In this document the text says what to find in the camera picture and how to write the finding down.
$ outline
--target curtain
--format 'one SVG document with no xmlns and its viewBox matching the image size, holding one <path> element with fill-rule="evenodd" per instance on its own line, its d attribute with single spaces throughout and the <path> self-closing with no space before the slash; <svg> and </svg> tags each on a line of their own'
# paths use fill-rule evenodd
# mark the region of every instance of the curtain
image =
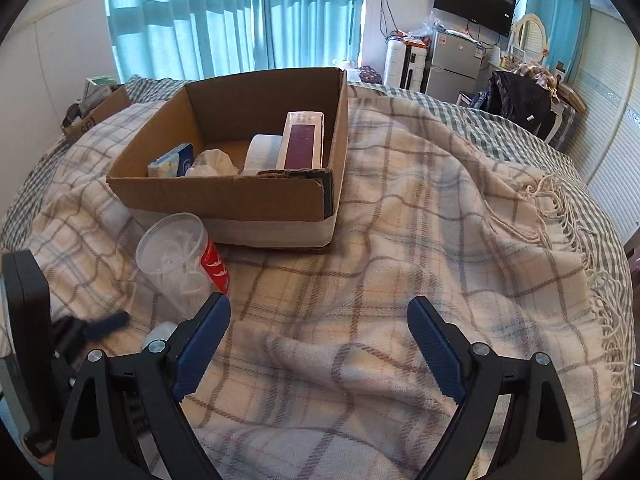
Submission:
<svg viewBox="0 0 640 480">
<path fill-rule="evenodd" d="M 569 83 L 577 73 L 591 12 L 591 0 L 527 0 L 527 13 L 537 14 L 550 40 L 551 70 L 564 63 Z"/>
<path fill-rule="evenodd" d="M 362 1 L 106 0 L 106 7 L 123 80 L 202 79 L 356 60 Z"/>
</svg>

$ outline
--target cardboard box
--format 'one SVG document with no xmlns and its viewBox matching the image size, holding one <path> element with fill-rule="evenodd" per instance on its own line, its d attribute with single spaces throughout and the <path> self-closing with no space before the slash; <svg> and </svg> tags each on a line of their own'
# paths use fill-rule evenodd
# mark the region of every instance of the cardboard box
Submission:
<svg viewBox="0 0 640 480">
<path fill-rule="evenodd" d="M 107 182 L 135 218 L 150 226 L 167 214 L 203 219 L 218 243 L 317 248 L 333 236 L 348 143 L 346 75 L 292 68 L 187 83 L 114 161 Z M 287 113 L 324 114 L 323 167 L 258 175 L 148 178 L 147 165 L 182 142 L 194 155 L 226 152 L 242 170 L 256 134 L 281 135 Z"/>
<path fill-rule="evenodd" d="M 62 126 L 62 131 L 65 134 L 66 140 L 69 142 L 76 142 L 76 140 L 82 137 L 96 124 L 100 124 L 102 121 L 130 106 L 131 101 L 129 100 L 127 89 L 123 85 L 103 102 L 97 105 L 97 107 L 95 107 L 95 109 L 91 111 L 91 113 L 89 113 L 81 123 L 68 128 Z"/>
</svg>

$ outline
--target transparent plastic container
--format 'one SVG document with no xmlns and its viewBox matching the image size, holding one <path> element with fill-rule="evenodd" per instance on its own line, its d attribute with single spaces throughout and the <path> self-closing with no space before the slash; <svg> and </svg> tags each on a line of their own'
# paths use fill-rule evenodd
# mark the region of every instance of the transparent plastic container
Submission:
<svg viewBox="0 0 640 480">
<path fill-rule="evenodd" d="M 218 288 L 201 259 L 209 235 L 191 213 L 176 213 L 156 222 L 142 237 L 136 263 L 185 318 L 193 317 Z"/>
</svg>

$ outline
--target tv screen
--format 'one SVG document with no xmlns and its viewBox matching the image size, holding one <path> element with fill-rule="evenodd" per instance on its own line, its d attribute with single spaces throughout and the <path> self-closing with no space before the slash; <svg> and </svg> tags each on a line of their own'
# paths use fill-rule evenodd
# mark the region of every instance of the tv screen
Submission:
<svg viewBox="0 0 640 480">
<path fill-rule="evenodd" d="M 508 36 L 516 0 L 435 0 L 433 7 Z"/>
</svg>

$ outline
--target red label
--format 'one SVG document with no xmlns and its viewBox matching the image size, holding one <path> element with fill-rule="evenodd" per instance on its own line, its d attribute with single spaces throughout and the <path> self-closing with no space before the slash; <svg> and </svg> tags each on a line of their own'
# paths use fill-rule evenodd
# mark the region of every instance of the red label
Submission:
<svg viewBox="0 0 640 480">
<path fill-rule="evenodd" d="M 226 294 L 229 290 L 229 274 L 216 246 L 211 240 L 207 242 L 207 248 L 204 249 L 200 263 L 204 270 L 207 271 L 209 277 L 216 284 L 216 287 L 222 294 Z"/>
</svg>

